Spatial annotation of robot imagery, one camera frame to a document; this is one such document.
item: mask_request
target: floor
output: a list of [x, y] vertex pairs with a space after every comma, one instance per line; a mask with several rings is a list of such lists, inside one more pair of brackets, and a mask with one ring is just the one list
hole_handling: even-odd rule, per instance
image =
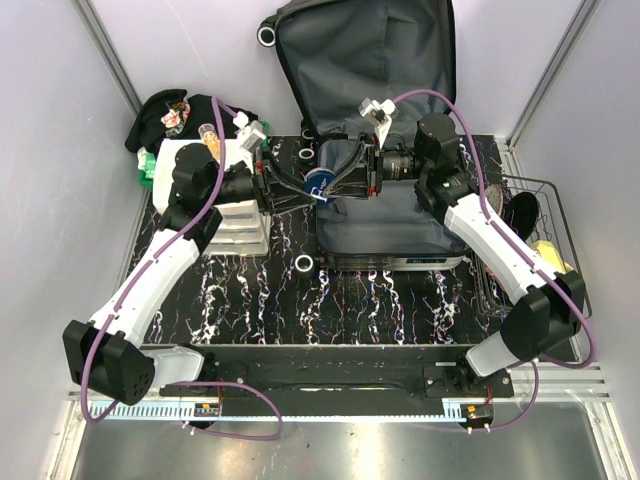
[[[501, 405], [497, 413], [496, 422], [503, 423], [517, 409]], [[273, 426], [232, 424], [224, 428], [266, 434]], [[523, 424], [494, 435], [469, 437], [457, 430], [442, 433], [428, 428], [412, 424], [288, 424], [282, 440], [265, 443], [190, 437], [179, 424], [107, 421], [87, 427], [72, 478], [606, 478], [587, 414], [578, 404], [538, 404]]]
[[[295, 171], [299, 137], [273, 137], [279, 163]], [[491, 136], [476, 136], [489, 183], [502, 165]], [[131, 268], [143, 255], [158, 216], [150, 203]], [[443, 272], [320, 270], [293, 275], [293, 260], [313, 254], [314, 217], [298, 210], [274, 218], [265, 258], [206, 257], [189, 269], [150, 326], [149, 344], [469, 344], [499, 328], [479, 315], [474, 276], [465, 257]], [[570, 358], [565, 349], [560, 354]]]

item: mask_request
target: blue round object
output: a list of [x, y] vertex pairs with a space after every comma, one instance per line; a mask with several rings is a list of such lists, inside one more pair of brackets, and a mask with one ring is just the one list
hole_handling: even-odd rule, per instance
[[324, 198], [322, 194], [336, 178], [336, 174], [326, 168], [314, 168], [304, 177], [304, 191], [318, 200], [321, 205], [329, 205], [335, 198]]

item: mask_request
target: wire basket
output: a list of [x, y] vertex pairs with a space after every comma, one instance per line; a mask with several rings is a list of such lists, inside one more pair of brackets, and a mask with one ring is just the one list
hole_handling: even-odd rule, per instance
[[[567, 264], [580, 272], [580, 261], [556, 186], [544, 180], [512, 175], [503, 174], [502, 179], [503, 184], [498, 186], [502, 191], [504, 205], [507, 205], [513, 197], [522, 192], [533, 194], [538, 201], [538, 218], [533, 233], [526, 243], [531, 246], [539, 240], [551, 242], [557, 250], [561, 264]], [[484, 262], [477, 255], [474, 257], [477, 272], [475, 288], [479, 313], [489, 317], [504, 318], [511, 311], [513, 305]], [[583, 312], [586, 318], [591, 317], [591, 302], [586, 289]]]

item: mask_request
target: yellow object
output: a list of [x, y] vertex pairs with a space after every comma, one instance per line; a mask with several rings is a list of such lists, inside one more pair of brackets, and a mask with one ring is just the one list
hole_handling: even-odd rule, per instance
[[198, 128], [198, 133], [204, 144], [209, 147], [213, 158], [220, 160], [220, 138], [216, 135], [216, 130], [210, 123], [203, 123]]
[[567, 273], [573, 270], [573, 267], [567, 262], [562, 261], [560, 253], [556, 250], [553, 243], [546, 240], [538, 240], [531, 245], [531, 248], [537, 251], [542, 258], [558, 269], [560, 273]]

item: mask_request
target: suitcase lid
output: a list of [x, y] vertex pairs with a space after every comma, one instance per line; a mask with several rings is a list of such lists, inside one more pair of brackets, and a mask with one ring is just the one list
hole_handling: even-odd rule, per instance
[[[455, 100], [451, 0], [294, 0], [278, 11], [275, 32], [296, 101], [319, 137], [372, 133], [358, 113], [367, 97], [431, 88]], [[422, 116], [443, 111], [434, 98], [413, 97], [398, 106], [391, 132], [415, 134]]]

